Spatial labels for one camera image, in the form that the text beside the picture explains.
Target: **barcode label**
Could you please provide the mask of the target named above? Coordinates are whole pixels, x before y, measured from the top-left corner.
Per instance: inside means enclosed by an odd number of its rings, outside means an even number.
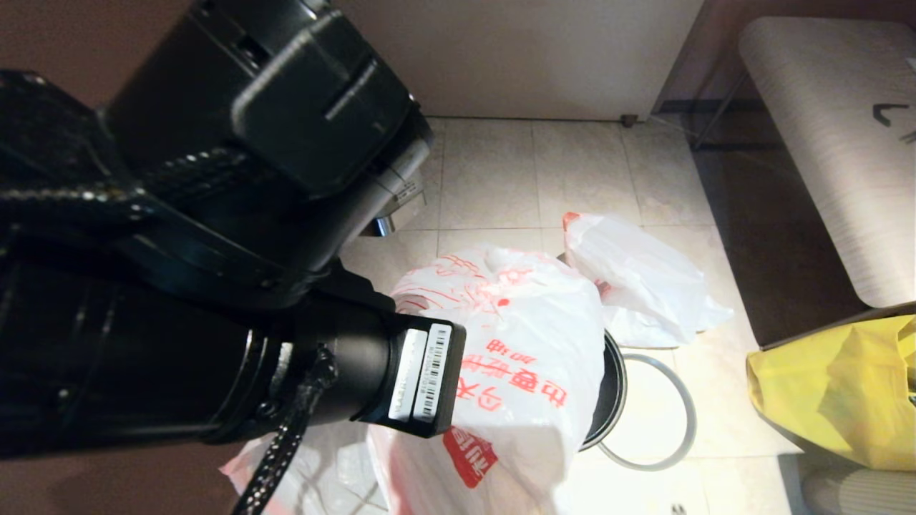
[[[452,339],[452,327],[441,323],[430,326],[430,335],[426,340],[426,356],[423,358],[423,369],[420,372],[420,388],[417,390],[417,402],[413,407],[413,418],[422,422],[432,422],[439,409],[439,392],[442,389],[442,371],[448,355],[449,341]]]
[[[391,405],[388,407],[388,418],[391,420],[407,422],[410,419],[427,341],[427,333],[419,329],[408,329],[404,336],[398,374],[395,376],[395,392],[391,395]]]

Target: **black cable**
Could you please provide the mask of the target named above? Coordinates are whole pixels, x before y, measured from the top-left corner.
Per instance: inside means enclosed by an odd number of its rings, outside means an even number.
[[[257,465],[254,476],[235,505],[233,515],[260,515],[264,510],[299,449],[318,399],[337,379],[337,372],[331,351],[325,346],[319,347],[315,363],[296,390],[295,404]]]

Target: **tile floor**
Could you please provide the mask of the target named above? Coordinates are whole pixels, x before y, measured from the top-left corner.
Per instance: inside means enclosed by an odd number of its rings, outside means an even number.
[[[650,352],[686,382],[698,411],[696,443],[679,465],[638,473],[597,449],[580,453],[569,480],[576,513],[782,515],[807,513],[786,463],[801,449],[764,422],[746,394],[745,356],[758,349],[691,151],[676,117],[630,129],[613,123],[433,119],[422,169],[428,205],[407,230],[360,238],[342,259],[390,291],[438,255],[489,242],[562,252],[562,214],[611,211],[687,255],[712,295],[736,310],[677,350]],[[632,460],[669,454],[683,409],[663,376],[628,367],[629,400],[606,443]]]

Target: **bench leg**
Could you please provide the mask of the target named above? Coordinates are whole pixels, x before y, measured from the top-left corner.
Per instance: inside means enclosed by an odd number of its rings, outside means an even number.
[[[728,94],[722,100],[722,103],[719,104],[719,108],[715,110],[715,115],[713,119],[709,121],[708,124],[703,128],[703,132],[700,133],[700,136],[696,138],[696,141],[693,142],[693,149],[699,150],[700,146],[703,145],[703,142],[706,140],[706,137],[709,136],[709,131],[713,130],[715,123],[719,121],[719,118],[722,117],[722,113],[725,112],[725,109],[728,108],[728,105],[732,103],[732,99],[735,98],[735,94],[738,93],[738,89],[741,88],[741,85],[747,80],[747,72],[743,72],[741,77],[732,85],[732,89],[728,90]]]

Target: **plastic bag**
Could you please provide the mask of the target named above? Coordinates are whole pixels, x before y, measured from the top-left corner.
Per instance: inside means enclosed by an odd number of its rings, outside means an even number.
[[[594,281],[619,345],[671,348],[731,318],[680,252],[613,214],[563,217],[566,262]]]
[[[393,297],[401,312],[462,324],[467,340],[449,432],[369,428],[391,511],[563,512],[558,486],[604,375],[594,285],[552,257],[481,247],[410,272]]]
[[[378,489],[367,425],[337,422],[310,427],[265,509],[267,515],[381,515],[388,513]],[[273,434],[248,442],[220,471],[235,490],[245,490]]]
[[[916,470],[914,319],[849,323],[749,355],[751,401],[776,424],[861,465]]]

